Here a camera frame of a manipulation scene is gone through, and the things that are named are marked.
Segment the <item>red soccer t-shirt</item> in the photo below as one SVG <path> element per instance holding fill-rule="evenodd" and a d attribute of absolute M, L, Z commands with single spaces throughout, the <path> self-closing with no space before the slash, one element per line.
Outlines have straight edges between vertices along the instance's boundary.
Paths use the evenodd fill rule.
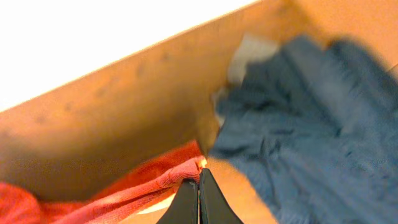
<path fill-rule="evenodd" d="M 144 162 L 84 202 L 46 202 L 1 182 L 1 223 L 118 223 L 175 195 L 183 180 L 198 182 L 203 161 L 199 144 L 190 141 Z"/>

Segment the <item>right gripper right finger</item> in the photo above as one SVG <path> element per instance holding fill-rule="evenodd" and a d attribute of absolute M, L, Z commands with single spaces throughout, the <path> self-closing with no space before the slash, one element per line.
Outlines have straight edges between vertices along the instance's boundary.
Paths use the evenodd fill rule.
<path fill-rule="evenodd" d="M 200 224 L 243 224 L 229 206 L 211 171 L 204 168 L 199 183 Z"/>

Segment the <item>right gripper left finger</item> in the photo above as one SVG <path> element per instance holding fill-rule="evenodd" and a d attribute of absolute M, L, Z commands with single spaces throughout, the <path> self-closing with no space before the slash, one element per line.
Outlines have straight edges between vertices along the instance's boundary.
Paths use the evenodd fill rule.
<path fill-rule="evenodd" d="M 193 179 L 184 179 L 172 203 L 157 224 L 197 224 L 198 184 Z"/>

